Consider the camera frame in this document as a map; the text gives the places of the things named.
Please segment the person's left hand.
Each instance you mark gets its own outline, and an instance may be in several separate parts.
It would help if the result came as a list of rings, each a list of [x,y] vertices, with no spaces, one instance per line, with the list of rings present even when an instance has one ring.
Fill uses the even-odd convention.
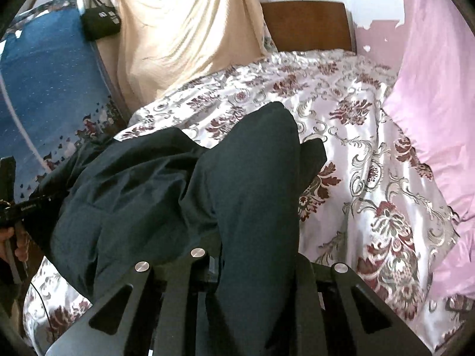
[[[12,238],[15,238],[13,253],[22,262],[26,262],[29,257],[30,236],[24,230],[20,223],[17,223],[13,228],[0,229],[0,255],[1,259],[7,264],[10,263],[7,254],[7,244]]]

